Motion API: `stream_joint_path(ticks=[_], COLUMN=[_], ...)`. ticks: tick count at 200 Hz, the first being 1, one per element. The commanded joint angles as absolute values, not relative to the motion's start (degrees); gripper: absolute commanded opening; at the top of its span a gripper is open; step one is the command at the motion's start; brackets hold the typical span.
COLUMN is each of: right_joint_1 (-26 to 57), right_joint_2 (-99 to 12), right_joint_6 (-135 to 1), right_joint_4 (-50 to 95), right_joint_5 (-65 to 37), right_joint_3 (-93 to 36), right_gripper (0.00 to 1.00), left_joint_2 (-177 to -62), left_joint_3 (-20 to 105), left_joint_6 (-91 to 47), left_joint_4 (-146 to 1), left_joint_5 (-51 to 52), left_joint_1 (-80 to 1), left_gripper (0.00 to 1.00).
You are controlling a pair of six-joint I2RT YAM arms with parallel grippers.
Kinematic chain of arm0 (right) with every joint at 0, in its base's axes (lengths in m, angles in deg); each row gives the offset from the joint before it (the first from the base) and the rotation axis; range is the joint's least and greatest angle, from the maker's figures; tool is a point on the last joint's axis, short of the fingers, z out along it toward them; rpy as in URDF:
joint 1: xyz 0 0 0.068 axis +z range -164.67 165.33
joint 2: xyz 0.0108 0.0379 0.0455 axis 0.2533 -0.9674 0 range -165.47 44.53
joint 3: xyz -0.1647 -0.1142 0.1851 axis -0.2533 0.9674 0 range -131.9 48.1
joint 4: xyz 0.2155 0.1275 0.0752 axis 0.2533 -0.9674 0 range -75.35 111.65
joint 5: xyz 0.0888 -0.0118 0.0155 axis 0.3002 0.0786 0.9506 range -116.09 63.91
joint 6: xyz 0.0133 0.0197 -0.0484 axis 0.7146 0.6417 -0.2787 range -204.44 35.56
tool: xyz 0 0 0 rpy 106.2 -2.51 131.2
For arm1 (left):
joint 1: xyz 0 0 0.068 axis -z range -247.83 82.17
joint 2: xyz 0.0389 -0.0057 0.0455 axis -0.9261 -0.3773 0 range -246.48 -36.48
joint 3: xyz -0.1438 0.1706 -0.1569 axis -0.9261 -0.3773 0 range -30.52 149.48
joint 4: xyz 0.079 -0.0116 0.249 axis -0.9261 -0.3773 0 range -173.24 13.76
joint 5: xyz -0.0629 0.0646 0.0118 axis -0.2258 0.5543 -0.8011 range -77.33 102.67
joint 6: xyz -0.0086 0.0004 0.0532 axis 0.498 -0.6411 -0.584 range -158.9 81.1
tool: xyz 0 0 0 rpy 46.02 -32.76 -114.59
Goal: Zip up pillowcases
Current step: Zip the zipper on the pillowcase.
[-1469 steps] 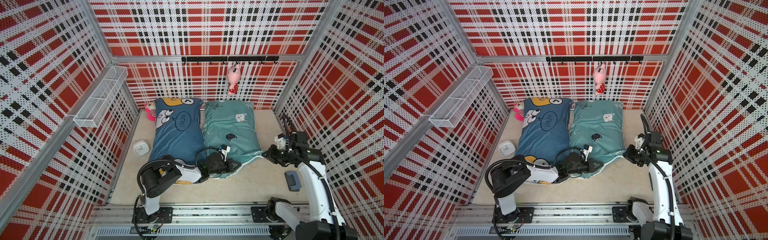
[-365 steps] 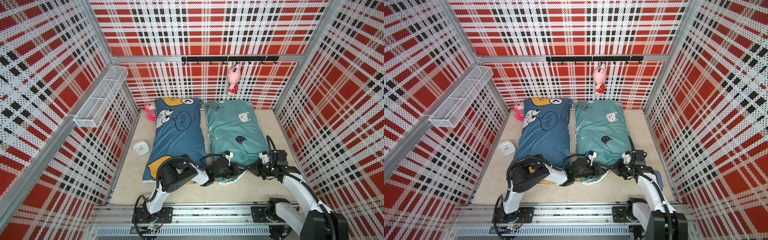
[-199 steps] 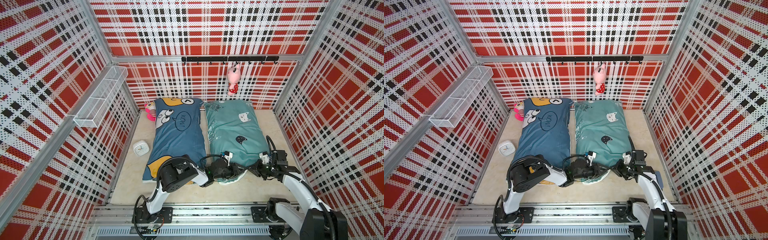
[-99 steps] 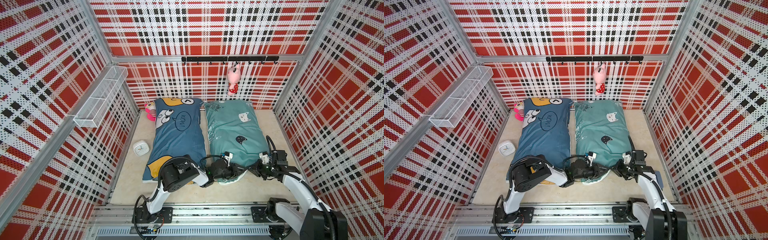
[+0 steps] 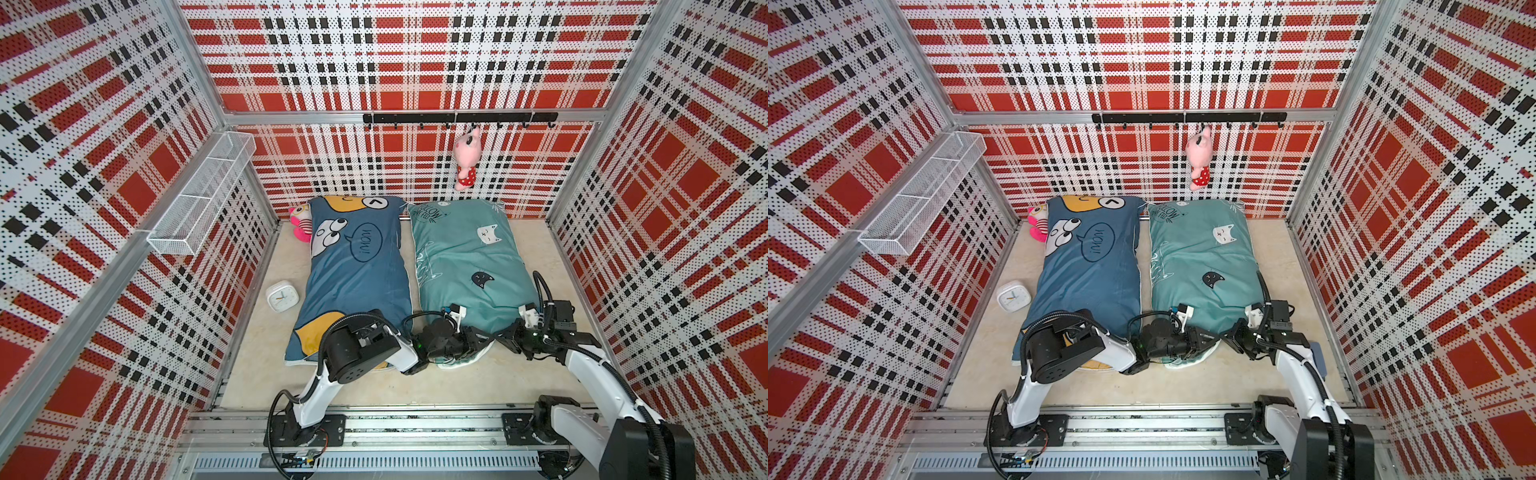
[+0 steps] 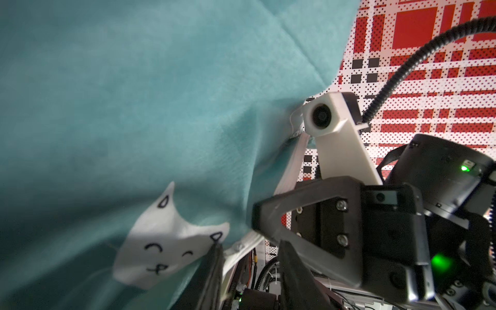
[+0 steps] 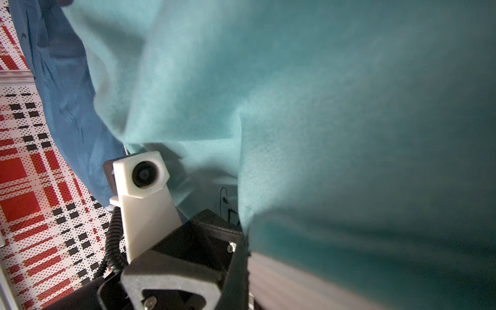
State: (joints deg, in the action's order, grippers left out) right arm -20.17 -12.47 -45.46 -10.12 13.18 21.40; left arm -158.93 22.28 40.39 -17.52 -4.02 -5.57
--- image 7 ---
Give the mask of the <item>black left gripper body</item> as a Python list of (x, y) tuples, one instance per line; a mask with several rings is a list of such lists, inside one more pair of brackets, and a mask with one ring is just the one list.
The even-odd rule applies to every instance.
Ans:
[(249, 309), (242, 229), (204, 210), (134, 259), (49, 309)]

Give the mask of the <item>teal cat print pillow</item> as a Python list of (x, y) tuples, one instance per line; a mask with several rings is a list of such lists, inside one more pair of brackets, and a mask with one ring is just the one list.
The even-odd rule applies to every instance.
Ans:
[(494, 1), (73, 1), (94, 108), (192, 216), (393, 309), (495, 308)]

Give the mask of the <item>blue cartoon print pillow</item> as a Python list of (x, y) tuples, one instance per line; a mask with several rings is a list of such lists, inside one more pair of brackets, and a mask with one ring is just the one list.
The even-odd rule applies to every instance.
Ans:
[(59, 1), (9, 1), (9, 9), (50, 134), (90, 194), (107, 206), (113, 193), (103, 164), (125, 149), (94, 108), (85, 48)]

